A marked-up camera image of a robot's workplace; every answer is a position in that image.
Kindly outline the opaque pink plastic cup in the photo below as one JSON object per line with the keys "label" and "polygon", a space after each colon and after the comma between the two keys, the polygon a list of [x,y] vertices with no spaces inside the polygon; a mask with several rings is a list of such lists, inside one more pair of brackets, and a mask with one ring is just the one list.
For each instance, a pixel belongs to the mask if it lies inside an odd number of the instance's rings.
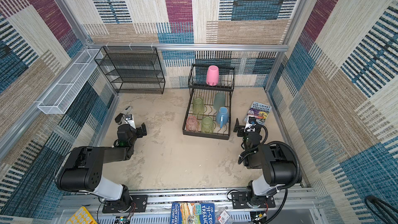
{"label": "opaque pink plastic cup", "polygon": [[219,67],[211,65],[207,69],[206,84],[209,86],[216,86],[219,81]]}

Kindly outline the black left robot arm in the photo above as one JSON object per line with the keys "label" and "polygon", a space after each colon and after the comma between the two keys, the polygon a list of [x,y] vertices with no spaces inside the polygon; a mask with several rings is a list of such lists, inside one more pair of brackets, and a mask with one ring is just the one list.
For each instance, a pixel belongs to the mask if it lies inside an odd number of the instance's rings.
{"label": "black left robot arm", "polygon": [[130,160],[136,140],[146,135],[144,123],[138,128],[122,124],[118,127],[118,139],[112,147],[74,148],[68,154],[63,167],[55,171],[56,186],[63,191],[97,196],[117,211],[126,211],[132,205],[128,187],[103,176],[103,165]]}

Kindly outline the black wire dish rack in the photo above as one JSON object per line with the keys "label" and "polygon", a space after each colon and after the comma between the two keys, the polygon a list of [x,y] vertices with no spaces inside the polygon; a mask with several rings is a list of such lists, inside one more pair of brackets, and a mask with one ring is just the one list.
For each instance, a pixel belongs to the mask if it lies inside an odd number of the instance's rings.
{"label": "black wire dish rack", "polygon": [[[206,75],[209,64],[193,64],[190,69],[188,77],[188,87],[190,91],[190,98],[184,123],[182,126],[182,133],[188,136],[196,136],[202,138],[228,140],[231,135],[231,124],[228,121],[222,127],[216,122],[218,111],[214,107],[214,101],[217,93],[223,93],[224,104],[228,109],[229,120],[231,120],[231,105],[232,95],[235,86],[235,68],[231,66],[219,66],[219,80],[217,85],[210,86],[206,83]],[[204,110],[202,113],[194,110],[194,101],[202,99]],[[216,125],[211,133],[202,132],[201,128],[197,131],[190,131],[188,128],[188,118],[195,117],[199,124],[205,117],[210,117]]]}

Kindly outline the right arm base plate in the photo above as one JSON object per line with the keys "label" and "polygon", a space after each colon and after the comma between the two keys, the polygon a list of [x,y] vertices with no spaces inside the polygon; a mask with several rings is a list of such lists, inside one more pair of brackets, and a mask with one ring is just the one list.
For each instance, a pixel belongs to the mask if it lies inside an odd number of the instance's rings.
{"label": "right arm base plate", "polygon": [[230,193],[233,209],[245,208],[275,208],[273,197],[248,196],[246,192],[234,191]]}

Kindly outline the green plastic cup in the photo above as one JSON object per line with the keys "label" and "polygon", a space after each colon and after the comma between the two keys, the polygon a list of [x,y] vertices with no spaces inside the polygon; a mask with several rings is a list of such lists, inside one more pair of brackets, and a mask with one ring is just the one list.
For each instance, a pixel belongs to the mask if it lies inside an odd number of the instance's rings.
{"label": "green plastic cup", "polygon": [[193,100],[193,114],[196,116],[203,115],[205,112],[204,101],[202,98],[197,97]]}
{"label": "green plastic cup", "polygon": [[203,133],[213,133],[214,129],[215,123],[213,119],[209,116],[204,117],[201,123],[201,131]]}

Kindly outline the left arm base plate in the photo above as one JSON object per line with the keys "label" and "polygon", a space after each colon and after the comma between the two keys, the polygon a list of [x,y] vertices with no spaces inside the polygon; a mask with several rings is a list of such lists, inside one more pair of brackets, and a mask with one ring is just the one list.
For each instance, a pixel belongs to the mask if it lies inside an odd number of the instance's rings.
{"label": "left arm base plate", "polygon": [[127,203],[122,203],[121,201],[105,201],[102,213],[142,213],[146,211],[147,200],[147,195],[130,195],[130,199]]}

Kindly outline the blue white ceramic mug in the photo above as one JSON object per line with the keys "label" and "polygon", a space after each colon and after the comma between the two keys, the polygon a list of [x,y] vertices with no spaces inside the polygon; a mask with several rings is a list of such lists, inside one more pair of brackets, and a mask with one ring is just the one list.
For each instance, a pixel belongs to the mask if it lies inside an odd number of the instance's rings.
{"label": "blue white ceramic mug", "polygon": [[220,128],[223,128],[229,121],[229,110],[226,107],[220,107],[217,116],[216,122]]}

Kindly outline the pink translucent plastic cup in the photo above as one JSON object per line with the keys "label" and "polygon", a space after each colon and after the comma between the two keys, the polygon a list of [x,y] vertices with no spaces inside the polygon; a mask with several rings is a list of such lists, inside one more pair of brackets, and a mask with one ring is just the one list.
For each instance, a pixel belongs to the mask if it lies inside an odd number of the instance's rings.
{"label": "pink translucent plastic cup", "polygon": [[189,116],[187,118],[186,130],[190,132],[199,132],[201,130],[200,123],[196,116]]}

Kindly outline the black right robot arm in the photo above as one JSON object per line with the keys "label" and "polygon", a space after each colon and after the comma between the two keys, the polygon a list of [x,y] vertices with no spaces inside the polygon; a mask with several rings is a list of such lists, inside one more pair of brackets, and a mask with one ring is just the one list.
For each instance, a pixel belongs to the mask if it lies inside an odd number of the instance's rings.
{"label": "black right robot arm", "polygon": [[262,175],[250,181],[244,192],[229,193],[233,208],[275,207],[274,195],[302,181],[298,155],[284,142],[268,143],[268,129],[253,116],[244,125],[236,121],[233,132],[243,138],[244,151],[239,155],[238,164],[262,170]]}

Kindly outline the teal translucent plastic cup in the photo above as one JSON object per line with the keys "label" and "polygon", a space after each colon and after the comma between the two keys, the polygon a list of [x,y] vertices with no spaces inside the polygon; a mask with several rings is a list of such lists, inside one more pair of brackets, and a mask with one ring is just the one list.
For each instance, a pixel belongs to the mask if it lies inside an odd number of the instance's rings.
{"label": "teal translucent plastic cup", "polygon": [[221,107],[226,105],[226,95],[224,92],[217,92],[214,97],[213,107],[216,111],[219,111]]}

